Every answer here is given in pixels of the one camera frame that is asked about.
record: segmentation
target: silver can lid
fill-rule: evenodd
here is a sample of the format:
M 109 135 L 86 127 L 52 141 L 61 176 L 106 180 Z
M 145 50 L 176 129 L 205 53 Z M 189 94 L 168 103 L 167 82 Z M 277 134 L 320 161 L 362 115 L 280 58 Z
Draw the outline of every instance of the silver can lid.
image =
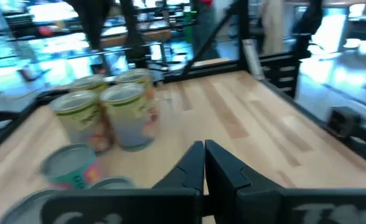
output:
M 80 108 L 97 100 L 97 94 L 90 90 L 75 91 L 67 93 L 50 102 L 50 109 L 56 112 L 63 112 Z
M 41 223 L 40 210 L 49 197 L 57 192 L 57 190 L 42 190 L 26 196 L 9 208 L 1 217 L 0 224 Z
M 40 167 L 46 177 L 60 177 L 84 166 L 94 158 L 93 151 L 86 144 L 71 144 L 53 152 Z
M 136 68 L 128 70 L 115 78 L 117 83 L 136 82 L 143 77 L 150 76 L 151 71 L 145 68 Z
M 144 86 L 138 83 L 124 83 L 106 89 L 100 99 L 105 102 L 119 102 L 144 93 Z
M 131 189 L 133 182 L 127 177 L 110 177 L 93 184 L 90 189 Z
M 72 84 L 72 88 L 85 88 L 96 83 L 101 83 L 103 77 L 101 75 L 90 75 L 87 77 L 79 78 L 75 80 Z

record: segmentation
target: can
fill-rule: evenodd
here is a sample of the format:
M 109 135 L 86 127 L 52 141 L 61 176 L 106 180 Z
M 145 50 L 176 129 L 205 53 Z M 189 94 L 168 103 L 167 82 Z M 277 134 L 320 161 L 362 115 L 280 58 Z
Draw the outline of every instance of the can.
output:
M 127 177 L 105 178 L 95 184 L 90 189 L 132 189 L 134 185 L 131 179 Z
M 26 196 L 9 208 L 0 218 L 0 224 L 42 223 L 40 210 L 56 193 L 57 190 L 41 190 Z
M 96 155 L 86 144 L 64 146 L 47 157 L 40 173 L 61 189 L 87 189 L 103 178 Z
M 108 88 L 101 94 L 116 142 L 125 150 L 143 149 L 155 138 L 156 121 L 148 113 L 144 86 L 124 83 Z
M 72 143 L 87 143 L 97 154 L 111 149 L 114 132 L 101 116 L 98 96 L 93 91 L 68 93 L 50 102 Z
M 148 103 L 148 113 L 154 120 L 158 120 L 159 110 L 156 105 L 156 92 L 153 86 L 153 80 L 151 78 L 151 71 L 145 68 L 135 68 L 128 70 L 121 75 L 118 75 L 115 79 L 116 84 L 122 83 L 139 83 L 144 85 L 146 91 L 146 98 Z
M 100 95 L 108 87 L 102 75 L 90 75 L 79 78 L 71 84 L 72 91 L 91 90 Z

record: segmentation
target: black metal frame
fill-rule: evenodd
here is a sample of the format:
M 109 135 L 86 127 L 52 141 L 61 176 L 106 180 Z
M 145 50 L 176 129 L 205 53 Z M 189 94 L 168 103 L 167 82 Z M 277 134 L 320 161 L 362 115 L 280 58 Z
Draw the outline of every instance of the black metal frame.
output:
M 248 24 L 248 1 L 247 0 L 237 0 L 232 4 L 233 7 L 237 7 L 238 15 L 239 15 L 239 43 L 238 43 L 238 60 L 215 63 L 212 65 L 204 65 L 199 67 L 192 67 L 195 63 L 195 60 L 192 60 L 185 68 L 186 75 L 171 75 L 164 77 L 164 83 L 170 82 L 180 82 L 184 80 L 189 80 L 193 78 L 206 77 L 210 75 L 215 75 L 219 73 L 226 72 L 234 72 L 234 71 L 247 71 L 251 73 L 254 69 L 251 67 L 250 63 L 248 63 L 248 58 L 253 57 L 253 55 L 246 55 L 245 53 L 245 44 L 242 40 L 247 40 L 250 38 L 250 30 L 247 26 Z M 207 48 L 207 43 L 204 44 L 203 49 Z M 274 91 L 278 96 L 284 99 L 287 103 L 292 105 L 294 108 L 303 113 L 306 117 L 308 117 L 311 121 L 313 121 L 316 125 L 321 127 L 322 129 L 326 129 L 324 122 L 317 119 L 314 115 L 306 111 L 304 108 L 299 106 L 294 102 L 295 92 L 296 92 L 296 83 L 298 78 L 298 68 L 299 68 L 299 54 L 295 54 L 295 52 L 285 53 L 285 54 L 277 54 L 277 55 L 269 55 L 267 57 L 253 58 L 255 60 L 259 59 L 260 64 L 264 67 L 269 67 L 273 65 L 280 65 L 278 69 L 271 69 L 272 72 L 265 72 L 264 78 L 257 78 L 259 82 L 264 84 L 270 90 Z M 286 82 L 282 84 L 281 82 L 281 67 L 287 66 L 287 62 L 293 64 L 296 69 L 288 72 L 286 77 L 293 78 L 291 82 Z M 291 87 L 289 91 L 281 90 L 280 88 Z M 18 113 L 18 116 L 5 117 L 2 120 L 11 119 L 12 121 L 4 128 L 0 129 L 0 144 L 7 139 L 13 131 L 15 131 L 20 124 L 22 124 L 37 108 L 49 104 L 55 98 L 68 93 L 68 90 L 54 90 L 54 91 L 45 91 L 41 93 L 35 100 L 24 110 Z M 355 141 L 344 141 L 342 139 L 337 139 L 341 141 L 343 144 L 348 146 L 351 150 L 362 156 L 366 160 L 366 144 L 357 143 Z

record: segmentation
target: light wood tabletop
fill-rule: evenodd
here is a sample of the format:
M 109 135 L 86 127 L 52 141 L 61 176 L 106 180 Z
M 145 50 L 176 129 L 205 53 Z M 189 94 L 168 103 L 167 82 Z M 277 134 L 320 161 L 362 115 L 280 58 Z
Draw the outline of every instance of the light wood tabletop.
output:
M 309 0 L 285 0 L 285 3 L 295 6 L 307 6 L 309 5 Z M 366 0 L 323 0 L 324 7 L 349 7 L 362 3 L 366 3 Z
M 156 140 L 139 152 L 115 147 L 99 157 L 108 176 L 152 187 L 194 141 L 213 139 L 285 187 L 366 187 L 365 160 L 247 72 L 162 85 L 157 104 Z M 25 195 L 49 187 L 40 163 L 66 144 L 58 119 L 43 106 L 0 145 L 0 216 Z
M 165 21 L 156 21 L 152 24 L 148 23 L 140 23 L 139 28 L 140 29 L 155 29 L 160 27 L 167 27 L 167 24 Z M 112 34 L 123 34 L 119 35 L 117 37 L 106 37 L 101 39 L 101 44 L 103 47 L 115 47 L 115 46 L 122 46 L 126 41 L 126 27 L 125 26 L 118 26 L 110 28 L 102 35 L 112 35 Z M 163 41 L 171 38 L 172 31 L 170 29 L 164 29 L 164 30 L 155 30 L 155 31 L 148 31 L 144 33 L 144 36 L 147 38 L 147 41 L 157 40 L 157 41 Z

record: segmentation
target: food can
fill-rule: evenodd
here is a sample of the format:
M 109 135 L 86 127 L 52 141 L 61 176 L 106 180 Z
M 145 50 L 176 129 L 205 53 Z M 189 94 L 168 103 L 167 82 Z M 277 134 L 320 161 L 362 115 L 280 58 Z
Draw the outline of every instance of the food can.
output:
M 110 177 L 93 184 L 90 189 L 131 189 L 134 185 L 127 177 Z
M 71 144 L 53 152 L 43 161 L 40 172 L 61 189 L 87 189 L 103 178 L 96 155 L 86 144 Z
M 107 87 L 108 85 L 104 82 L 102 75 L 90 75 L 79 78 L 71 84 L 72 91 L 91 90 L 96 92 L 97 95 L 100 95 Z
M 153 119 L 158 119 L 159 111 L 156 106 L 156 92 L 151 78 L 151 71 L 145 68 L 135 68 L 118 75 L 115 79 L 116 84 L 139 83 L 144 85 L 148 103 L 148 112 L 152 114 Z
M 72 143 L 87 143 L 97 154 L 111 149 L 114 132 L 102 118 L 98 96 L 93 91 L 68 93 L 50 102 Z
M 124 83 L 108 88 L 101 94 L 116 142 L 125 150 L 143 149 L 156 135 L 156 119 L 148 112 L 144 86 Z
M 42 223 L 40 210 L 49 197 L 56 193 L 57 190 L 41 190 L 26 196 L 9 208 L 0 218 L 0 224 Z

